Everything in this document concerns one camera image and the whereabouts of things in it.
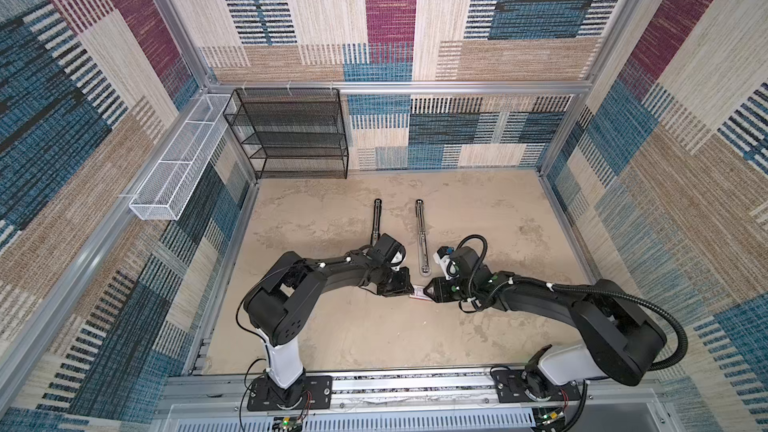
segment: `black cable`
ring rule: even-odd
[[[245,385],[245,391],[243,392],[243,397],[240,398],[240,406],[237,408],[237,418],[240,420],[241,432],[245,432],[245,427],[243,426],[243,402],[245,401],[245,396],[248,392],[251,392],[252,394],[254,394],[254,390],[248,386],[248,374],[250,374],[250,370],[254,368],[254,366],[258,364],[260,360],[266,361],[266,359],[262,357],[259,357],[258,359],[254,360],[253,362],[250,363],[250,365],[248,366],[248,370],[246,370],[245,375],[243,376],[243,384]]]
[[[375,295],[375,296],[377,296],[377,297],[379,296],[379,294],[375,293],[375,292],[374,292],[374,291],[372,291],[372,290],[369,290],[369,289],[367,289],[367,288],[363,287],[362,285],[358,285],[358,286],[357,286],[357,288],[361,288],[362,290],[364,290],[364,291],[368,292],[369,294],[374,294],[374,295]]]
[[[568,432],[573,426],[576,425],[576,421],[581,417],[581,413],[584,412],[584,406],[587,404],[587,381],[581,385],[581,400],[578,402],[578,408],[573,418],[563,427],[559,432]]]
[[[677,348],[672,353],[672,355],[666,359],[653,362],[648,370],[662,370],[672,367],[673,365],[676,365],[678,362],[683,360],[683,357],[685,357],[688,351],[688,335],[685,333],[683,326],[672,314],[665,311],[653,302],[649,302],[644,298],[635,297],[634,295],[629,295],[625,292],[605,291],[599,288],[595,288],[594,286],[552,284],[552,290],[555,292],[579,292],[582,294],[594,294],[611,298],[620,298],[627,302],[633,302],[641,307],[645,307],[649,311],[656,313],[659,317],[667,321],[667,323],[672,327],[672,330],[674,330],[675,335],[677,335]]]
[[[464,308],[462,307],[462,303],[463,303],[463,301],[458,301],[458,310],[464,312],[465,314],[474,314],[476,312],[476,311],[466,311],[466,310],[464,310]]]
[[[480,256],[475,261],[475,264],[472,266],[472,273],[469,275],[469,282],[467,282],[467,297],[470,298],[472,296],[472,286],[475,282],[475,275],[478,273],[478,270],[480,269],[480,266],[482,265],[483,260],[485,260],[485,254],[488,252],[488,241],[485,240],[485,237],[479,234],[472,234],[467,235],[462,239],[461,242],[458,243],[458,246],[456,249],[460,249],[463,245],[465,245],[470,240],[476,238],[480,242],[482,242],[482,252],[480,252]]]
[[[259,357],[258,359],[254,360],[251,365],[248,367],[248,370],[246,370],[245,375],[243,376],[243,385],[245,385],[245,388],[253,392],[253,390],[248,386],[248,374],[250,374],[250,370],[253,366],[255,366],[259,360],[264,360],[266,362],[266,359],[263,357]]]

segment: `black mesh shelf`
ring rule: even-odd
[[[257,178],[346,178],[350,152],[335,89],[237,89],[224,114]]]

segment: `white mesh basket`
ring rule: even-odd
[[[230,96],[207,94],[190,112],[130,201],[141,220],[178,220],[226,129]]]

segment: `metal rod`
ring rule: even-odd
[[[226,285],[230,283],[237,256],[240,254],[240,246],[243,245],[243,237],[245,237],[245,230],[250,222],[250,217],[253,215],[258,192],[259,186],[257,184],[252,183],[248,187],[248,193],[243,201],[240,216],[237,218],[237,224],[235,225],[234,232],[232,232],[232,239],[224,253],[219,276],[216,277],[216,283],[214,283],[214,287],[211,290],[210,300],[206,305],[205,312],[203,312],[203,317],[200,320],[200,326],[197,328],[197,333],[192,341],[192,348],[187,355],[187,361],[184,363],[184,369],[182,369],[181,372],[182,375],[188,375],[194,372],[196,369],[194,365],[197,356],[200,354],[203,339],[210,338],[214,332],[214,326],[219,317],[221,305],[224,302]]]
[[[521,80],[509,82],[242,82],[209,86],[209,93],[232,93],[235,89],[317,89],[333,88],[354,94],[571,94],[588,92],[592,84],[586,80]]]
[[[558,158],[558,154],[562,150],[565,141],[571,135],[571,130],[574,128],[574,124],[578,120],[586,101],[587,94],[585,93],[580,93],[571,99],[568,108],[565,110],[565,116],[560,121],[560,126],[558,126],[558,130],[554,133],[552,141],[545,152],[542,168],[540,169],[541,174],[549,174],[549,169],[552,168],[554,160]]]
[[[581,273],[584,274],[584,278],[588,283],[596,283],[598,280],[594,276],[594,273],[592,273],[592,269],[589,267],[587,256],[584,255],[584,251],[581,250],[581,245],[579,245],[579,242],[576,239],[576,235],[574,235],[571,223],[568,222],[568,218],[565,216],[565,212],[563,212],[563,209],[560,206],[560,202],[558,202],[557,198],[554,196],[552,186],[549,185],[549,180],[547,180],[545,176],[540,176],[538,181],[542,185],[544,195],[547,197],[547,200],[549,200],[549,205],[552,207],[552,212],[554,212],[554,216],[557,218],[558,223],[560,224],[560,228],[565,235],[565,240],[567,240],[568,245],[571,246],[571,251],[576,258],[576,262],[578,262]]]
[[[373,230],[371,230],[371,245],[376,245],[381,234],[382,220],[382,200],[380,198],[373,201]]]
[[[432,275],[429,270],[429,257],[427,256],[427,227],[424,222],[424,201],[416,201],[416,220],[418,221],[418,272],[428,277]]]

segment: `aluminum rail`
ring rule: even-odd
[[[209,93],[232,93],[235,89],[333,88],[342,94],[575,94],[589,92],[586,80],[526,80],[511,82],[242,82],[212,84]]]

